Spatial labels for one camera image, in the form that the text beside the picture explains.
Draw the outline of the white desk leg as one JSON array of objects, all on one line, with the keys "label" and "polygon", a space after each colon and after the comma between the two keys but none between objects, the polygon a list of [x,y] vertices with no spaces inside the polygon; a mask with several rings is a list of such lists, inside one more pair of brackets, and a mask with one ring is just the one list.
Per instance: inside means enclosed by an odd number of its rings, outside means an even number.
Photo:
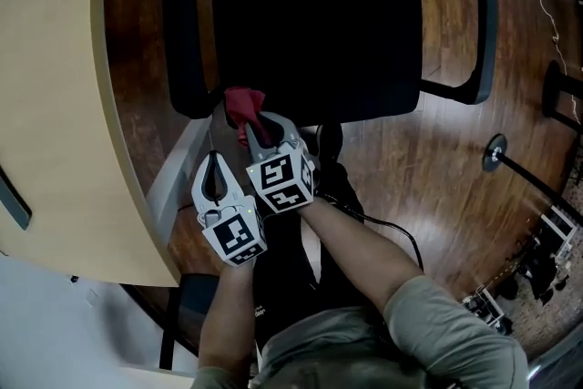
[{"label": "white desk leg", "polygon": [[178,210],[179,195],[192,171],[212,117],[190,120],[152,183],[146,200],[156,223]]}]

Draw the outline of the person's olive t-shirt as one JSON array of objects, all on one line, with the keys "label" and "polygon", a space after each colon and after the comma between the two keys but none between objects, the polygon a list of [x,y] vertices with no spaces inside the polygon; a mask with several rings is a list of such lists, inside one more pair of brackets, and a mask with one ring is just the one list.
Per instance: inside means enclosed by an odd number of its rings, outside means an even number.
[{"label": "person's olive t-shirt", "polygon": [[382,316],[364,307],[307,317],[266,342],[251,389],[528,389],[520,345],[425,276]]}]

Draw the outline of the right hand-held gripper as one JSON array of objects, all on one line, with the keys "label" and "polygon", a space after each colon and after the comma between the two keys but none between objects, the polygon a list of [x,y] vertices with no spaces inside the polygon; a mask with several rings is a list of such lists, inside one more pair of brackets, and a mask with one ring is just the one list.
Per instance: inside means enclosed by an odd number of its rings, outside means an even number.
[{"label": "right hand-held gripper", "polygon": [[274,213],[311,204],[315,164],[295,124],[270,111],[261,112],[261,123],[245,124],[252,158],[247,174],[256,194]]}]

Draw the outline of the pink cloth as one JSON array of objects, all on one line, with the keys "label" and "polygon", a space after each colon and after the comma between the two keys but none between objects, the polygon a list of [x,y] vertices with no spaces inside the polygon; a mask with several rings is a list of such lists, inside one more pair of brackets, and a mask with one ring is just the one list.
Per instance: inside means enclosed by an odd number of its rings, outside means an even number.
[{"label": "pink cloth", "polygon": [[258,118],[265,94],[248,87],[229,87],[224,96],[226,113],[238,130],[238,141],[241,145],[249,146],[245,129],[247,124],[259,132],[265,143],[271,143],[267,129]]}]

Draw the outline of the person's right forearm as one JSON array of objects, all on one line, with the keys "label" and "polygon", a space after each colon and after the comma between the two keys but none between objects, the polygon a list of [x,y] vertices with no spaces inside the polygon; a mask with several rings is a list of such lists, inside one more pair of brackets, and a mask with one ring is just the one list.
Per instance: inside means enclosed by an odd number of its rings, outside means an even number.
[{"label": "person's right forearm", "polygon": [[424,274],[400,246],[325,200],[317,198],[299,213],[345,276],[380,312],[401,286]]}]

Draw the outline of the person's black trousers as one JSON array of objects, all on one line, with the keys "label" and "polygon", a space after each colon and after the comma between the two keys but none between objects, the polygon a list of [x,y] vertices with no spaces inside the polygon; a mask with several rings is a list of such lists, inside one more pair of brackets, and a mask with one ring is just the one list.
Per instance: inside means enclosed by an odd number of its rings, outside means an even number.
[{"label": "person's black trousers", "polygon": [[[321,163],[319,188],[342,203],[349,216],[363,207],[338,162],[343,146],[339,123],[318,127],[309,140]],[[321,249],[322,276],[316,280],[302,245],[301,217],[286,211],[264,221],[268,250],[255,262],[253,297],[255,340],[262,348],[271,337],[304,318],[327,310],[360,306],[370,301],[346,278],[326,249]]]}]

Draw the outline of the black office chair seat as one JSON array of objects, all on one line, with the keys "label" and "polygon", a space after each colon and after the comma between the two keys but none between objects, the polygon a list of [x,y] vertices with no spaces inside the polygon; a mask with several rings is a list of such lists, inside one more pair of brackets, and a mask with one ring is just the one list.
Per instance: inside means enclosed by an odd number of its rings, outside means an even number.
[{"label": "black office chair seat", "polygon": [[299,126],[415,110],[421,0],[212,0],[220,82]]}]

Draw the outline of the black pole stand round base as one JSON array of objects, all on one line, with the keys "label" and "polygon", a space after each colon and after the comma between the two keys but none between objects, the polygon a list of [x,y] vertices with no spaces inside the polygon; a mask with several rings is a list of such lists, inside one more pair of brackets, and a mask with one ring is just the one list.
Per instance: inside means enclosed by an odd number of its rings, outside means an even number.
[{"label": "black pole stand round base", "polygon": [[503,134],[494,135],[486,145],[484,156],[482,158],[482,167],[486,172],[493,172],[500,165],[507,166],[518,176],[533,185],[549,198],[554,205],[559,206],[579,225],[583,226],[583,214],[579,213],[570,205],[562,196],[551,189],[545,182],[537,178],[534,174],[517,164],[514,160],[506,155],[507,139]]}]

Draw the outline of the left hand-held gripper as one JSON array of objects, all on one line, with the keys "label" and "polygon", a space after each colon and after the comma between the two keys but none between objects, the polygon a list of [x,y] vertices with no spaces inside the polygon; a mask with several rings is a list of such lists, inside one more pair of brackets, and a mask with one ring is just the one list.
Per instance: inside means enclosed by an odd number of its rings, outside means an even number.
[{"label": "left hand-held gripper", "polygon": [[191,197],[202,234],[229,266],[254,261],[268,250],[255,199],[245,196],[221,153],[211,150],[200,163]]}]

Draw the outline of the white frame equipment cart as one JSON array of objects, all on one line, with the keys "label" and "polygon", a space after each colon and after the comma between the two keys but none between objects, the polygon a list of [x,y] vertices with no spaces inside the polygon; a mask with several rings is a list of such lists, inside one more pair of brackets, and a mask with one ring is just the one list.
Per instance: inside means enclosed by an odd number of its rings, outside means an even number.
[{"label": "white frame equipment cart", "polygon": [[529,284],[535,300],[546,304],[557,286],[567,280],[557,277],[568,260],[579,225],[560,208],[553,206],[542,224],[518,255],[492,281],[479,285],[462,300],[475,317],[503,335],[513,332],[513,321],[498,302],[500,297],[512,302],[518,297],[518,277]]}]

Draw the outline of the person's left forearm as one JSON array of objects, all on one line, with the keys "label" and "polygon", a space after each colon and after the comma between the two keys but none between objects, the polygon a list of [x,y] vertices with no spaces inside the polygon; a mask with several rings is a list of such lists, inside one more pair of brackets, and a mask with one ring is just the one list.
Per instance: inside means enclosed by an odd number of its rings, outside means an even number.
[{"label": "person's left forearm", "polygon": [[199,368],[220,368],[246,379],[254,336],[253,263],[237,268],[226,266],[202,326]]}]

